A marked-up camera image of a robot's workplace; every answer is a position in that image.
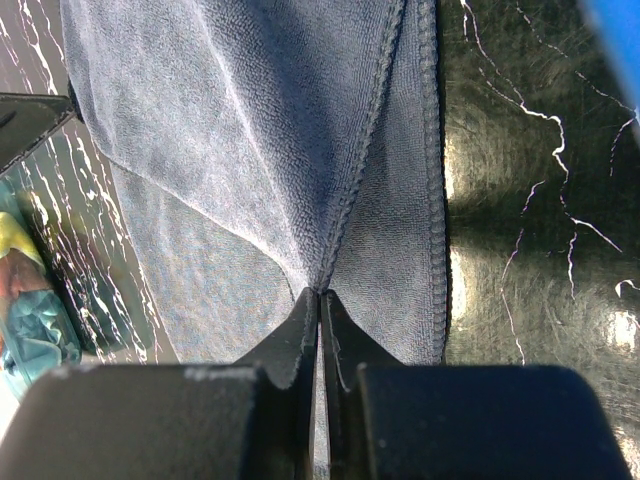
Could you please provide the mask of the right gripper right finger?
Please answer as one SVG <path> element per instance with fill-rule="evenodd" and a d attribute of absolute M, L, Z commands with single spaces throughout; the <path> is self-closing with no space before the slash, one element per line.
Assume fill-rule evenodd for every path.
<path fill-rule="evenodd" d="M 366 393 L 359 371 L 402 363 L 351 318 L 337 293 L 320 297 L 320 325 L 332 479 L 366 479 L 370 473 Z"/>

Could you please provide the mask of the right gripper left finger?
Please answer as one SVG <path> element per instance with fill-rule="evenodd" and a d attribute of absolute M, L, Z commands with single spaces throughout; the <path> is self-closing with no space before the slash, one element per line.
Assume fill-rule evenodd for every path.
<path fill-rule="evenodd" d="M 235 362 L 256 374 L 246 479 L 313 477 L 319 295 L 306 288 L 287 318 Z"/>

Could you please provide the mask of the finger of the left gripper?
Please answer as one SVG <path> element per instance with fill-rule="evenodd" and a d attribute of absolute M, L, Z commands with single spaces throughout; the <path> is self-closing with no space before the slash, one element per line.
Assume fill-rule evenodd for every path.
<path fill-rule="evenodd" d="M 1 94 L 1 174 L 25 160 L 76 114 L 66 96 Z"/>

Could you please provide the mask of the dark grey-blue towel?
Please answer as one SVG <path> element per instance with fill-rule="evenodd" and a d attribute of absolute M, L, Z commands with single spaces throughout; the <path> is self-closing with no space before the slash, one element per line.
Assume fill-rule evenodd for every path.
<path fill-rule="evenodd" d="M 64 1 L 70 84 L 183 363 L 333 289 L 437 364 L 447 247 L 432 1 Z"/>

